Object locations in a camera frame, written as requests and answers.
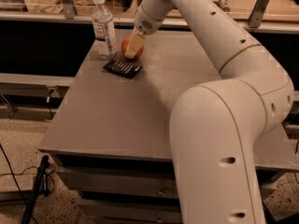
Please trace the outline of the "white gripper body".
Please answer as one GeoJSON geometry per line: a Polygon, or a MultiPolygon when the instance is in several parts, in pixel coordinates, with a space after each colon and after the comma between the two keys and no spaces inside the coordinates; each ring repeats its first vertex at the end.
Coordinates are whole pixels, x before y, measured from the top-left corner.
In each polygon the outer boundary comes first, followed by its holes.
{"type": "Polygon", "coordinates": [[[140,5],[135,14],[135,28],[145,35],[154,34],[162,25],[164,14],[156,6],[140,5]]]}

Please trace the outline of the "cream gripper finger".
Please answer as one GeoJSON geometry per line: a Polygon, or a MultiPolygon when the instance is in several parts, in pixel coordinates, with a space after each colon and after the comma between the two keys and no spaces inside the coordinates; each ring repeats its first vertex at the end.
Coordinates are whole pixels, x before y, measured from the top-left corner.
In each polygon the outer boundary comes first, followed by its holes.
{"type": "Polygon", "coordinates": [[[133,31],[125,49],[125,57],[130,60],[138,59],[143,52],[145,43],[146,37],[144,34],[142,32],[133,31]]]}

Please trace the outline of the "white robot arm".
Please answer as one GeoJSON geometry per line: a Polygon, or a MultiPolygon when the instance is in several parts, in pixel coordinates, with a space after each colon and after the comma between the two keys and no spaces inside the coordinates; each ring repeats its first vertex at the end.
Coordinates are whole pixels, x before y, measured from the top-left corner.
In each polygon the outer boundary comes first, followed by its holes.
{"type": "Polygon", "coordinates": [[[170,147],[183,224],[265,224],[253,147],[286,118],[288,73],[211,0],[142,0],[132,39],[155,33],[177,9],[221,79],[177,99],[170,147]]]}

